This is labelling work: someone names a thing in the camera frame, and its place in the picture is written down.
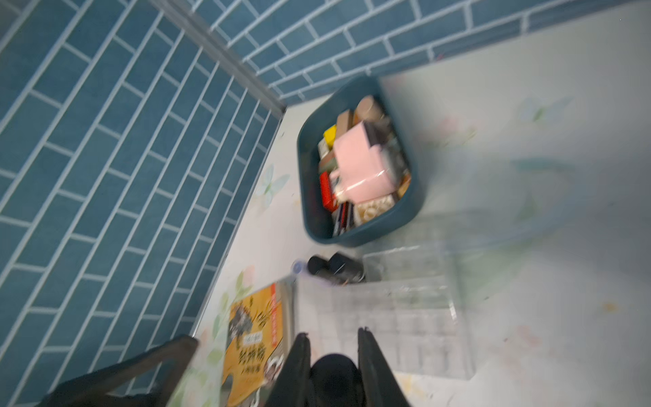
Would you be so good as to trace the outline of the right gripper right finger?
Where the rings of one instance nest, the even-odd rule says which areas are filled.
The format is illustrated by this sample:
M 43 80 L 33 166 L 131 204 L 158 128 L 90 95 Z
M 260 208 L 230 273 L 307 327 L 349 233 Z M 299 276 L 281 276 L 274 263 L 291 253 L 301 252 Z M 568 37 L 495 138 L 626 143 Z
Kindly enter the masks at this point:
M 358 330 L 358 368 L 366 406 L 410 407 L 373 333 Z

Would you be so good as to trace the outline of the clear acrylic lipstick organizer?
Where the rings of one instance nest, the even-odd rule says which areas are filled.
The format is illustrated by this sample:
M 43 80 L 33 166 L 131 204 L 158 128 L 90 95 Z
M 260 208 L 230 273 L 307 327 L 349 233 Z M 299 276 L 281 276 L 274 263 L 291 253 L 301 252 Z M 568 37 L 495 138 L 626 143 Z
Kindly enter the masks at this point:
M 477 210 L 434 212 L 368 244 L 357 259 L 366 274 L 359 284 L 297 273 L 295 327 L 308 335 L 312 360 L 356 360 L 365 328 L 394 371 L 471 379 L 475 352 L 456 255 L 478 233 L 480 217 Z

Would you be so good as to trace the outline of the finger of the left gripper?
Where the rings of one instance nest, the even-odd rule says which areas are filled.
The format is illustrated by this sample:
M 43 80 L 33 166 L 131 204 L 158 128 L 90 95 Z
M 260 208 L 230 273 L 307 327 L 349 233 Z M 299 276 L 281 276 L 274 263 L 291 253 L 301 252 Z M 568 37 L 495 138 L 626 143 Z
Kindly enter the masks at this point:
M 166 406 L 195 355 L 199 341 L 181 335 L 127 361 L 57 386 L 40 406 Z M 162 384 L 149 393 L 115 396 L 112 392 L 156 366 L 171 363 Z

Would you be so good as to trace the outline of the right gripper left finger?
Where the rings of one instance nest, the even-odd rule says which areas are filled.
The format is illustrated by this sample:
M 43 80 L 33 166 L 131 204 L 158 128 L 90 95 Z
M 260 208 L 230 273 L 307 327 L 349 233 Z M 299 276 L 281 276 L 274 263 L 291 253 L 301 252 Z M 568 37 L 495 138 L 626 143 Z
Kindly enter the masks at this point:
M 300 332 L 293 342 L 287 360 L 266 400 L 266 407 L 304 407 L 307 403 L 311 369 L 311 347 L 308 335 Z

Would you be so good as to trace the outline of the purple lipstick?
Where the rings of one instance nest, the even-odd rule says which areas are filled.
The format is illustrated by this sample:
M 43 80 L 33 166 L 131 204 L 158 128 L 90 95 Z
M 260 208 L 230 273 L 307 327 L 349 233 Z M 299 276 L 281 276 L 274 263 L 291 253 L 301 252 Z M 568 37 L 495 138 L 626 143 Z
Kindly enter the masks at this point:
M 308 273 L 307 262 L 301 259 L 295 260 L 292 264 L 291 272 L 293 275 Z

